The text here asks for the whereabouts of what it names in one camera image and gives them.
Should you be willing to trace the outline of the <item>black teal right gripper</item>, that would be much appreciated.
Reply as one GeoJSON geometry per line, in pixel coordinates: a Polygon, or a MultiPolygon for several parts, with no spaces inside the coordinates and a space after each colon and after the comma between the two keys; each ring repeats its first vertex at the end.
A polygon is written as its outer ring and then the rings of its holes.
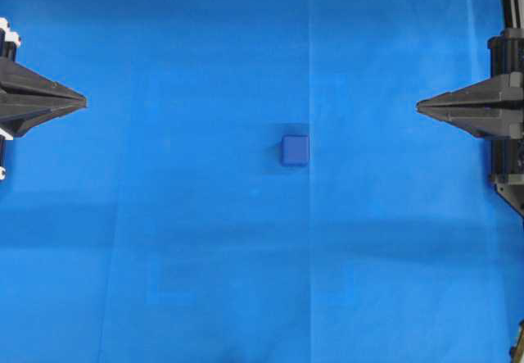
{"type": "Polygon", "coordinates": [[[511,38],[503,32],[488,42],[488,48],[492,78],[422,100],[417,103],[417,112],[476,138],[520,139],[523,137],[523,37],[511,38]],[[482,106],[504,106],[508,110],[472,108],[482,106]]]}

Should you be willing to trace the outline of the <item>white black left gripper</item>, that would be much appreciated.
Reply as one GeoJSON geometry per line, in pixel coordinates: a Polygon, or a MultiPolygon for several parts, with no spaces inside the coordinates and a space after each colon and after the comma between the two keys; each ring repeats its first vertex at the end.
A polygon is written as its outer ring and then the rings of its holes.
{"type": "Polygon", "coordinates": [[[7,175],[5,167],[6,142],[23,137],[33,127],[87,107],[87,98],[65,85],[49,80],[14,62],[21,37],[11,30],[10,22],[1,18],[1,89],[14,95],[64,98],[81,102],[62,106],[1,105],[1,180],[7,175]]]}

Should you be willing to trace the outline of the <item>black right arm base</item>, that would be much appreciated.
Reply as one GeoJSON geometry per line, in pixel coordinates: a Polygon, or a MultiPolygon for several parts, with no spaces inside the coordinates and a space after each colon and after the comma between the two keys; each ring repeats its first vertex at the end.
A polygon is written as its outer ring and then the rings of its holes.
{"type": "Polygon", "coordinates": [[[490,148],[490,181],[497,194],[523,217],[523,140],[497,139],[490,148]]]}

